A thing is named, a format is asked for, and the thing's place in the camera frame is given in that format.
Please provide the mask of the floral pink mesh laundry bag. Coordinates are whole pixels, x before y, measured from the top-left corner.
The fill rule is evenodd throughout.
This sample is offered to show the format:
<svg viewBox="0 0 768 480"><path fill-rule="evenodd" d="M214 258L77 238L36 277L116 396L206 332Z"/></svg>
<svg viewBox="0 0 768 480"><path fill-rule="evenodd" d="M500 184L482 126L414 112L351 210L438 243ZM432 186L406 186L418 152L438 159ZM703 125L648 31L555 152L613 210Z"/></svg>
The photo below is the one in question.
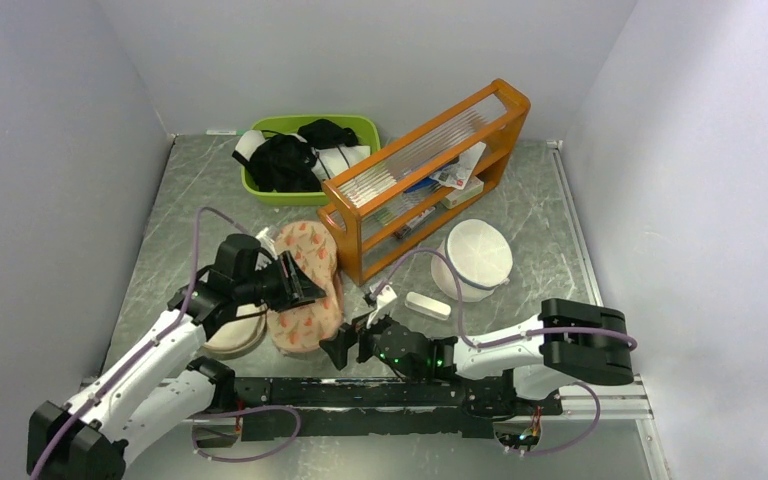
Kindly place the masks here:
<svg viewBox="0 0 768 480"><path fill-rule="evenodd" d="M304 289L306 304L269 312L267 330L280 351L306 354L318 349L320 341L332 338L344 322L337 245L323 224L305 220L283 226L275 248L289 253L300 269L299 278L311 280L316 288Z"/></svg>

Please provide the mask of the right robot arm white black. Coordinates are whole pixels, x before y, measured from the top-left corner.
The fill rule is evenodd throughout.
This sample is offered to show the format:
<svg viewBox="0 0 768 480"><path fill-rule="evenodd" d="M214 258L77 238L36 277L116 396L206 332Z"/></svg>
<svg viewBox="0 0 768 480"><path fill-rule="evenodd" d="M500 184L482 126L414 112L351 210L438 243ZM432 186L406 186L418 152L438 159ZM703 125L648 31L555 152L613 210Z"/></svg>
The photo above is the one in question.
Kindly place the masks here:
<svg viewBox="0 0 768 480"><path fill-rule="evenodd" d="M576 382L625 386L634 380L631 353L637 342L618 310L550 298L538 314L514 326L475 337L431 338L392 317L395 300L379 295L367 303L370 312L319 343L338 370L356 347L357 362L376 359L410 384L496 380L500 402L513 414Z"/></svg>

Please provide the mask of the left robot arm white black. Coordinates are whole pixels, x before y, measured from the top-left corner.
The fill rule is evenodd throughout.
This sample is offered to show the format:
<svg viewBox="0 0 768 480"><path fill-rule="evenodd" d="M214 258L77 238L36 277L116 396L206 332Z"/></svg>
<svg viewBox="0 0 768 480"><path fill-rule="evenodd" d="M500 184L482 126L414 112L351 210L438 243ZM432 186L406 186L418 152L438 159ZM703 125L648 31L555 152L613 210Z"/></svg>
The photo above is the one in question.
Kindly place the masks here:
<svg viewBox="0 0 768 480"><path fill-rule="evenodd" d="M284 312L325 297L292 255L231 234L193 272L152 328L110 370L63 404L42 403L28 427L33 479L120 479L152 443L191 416L237 403L235 373L199 356L242 306Z"/></svg>

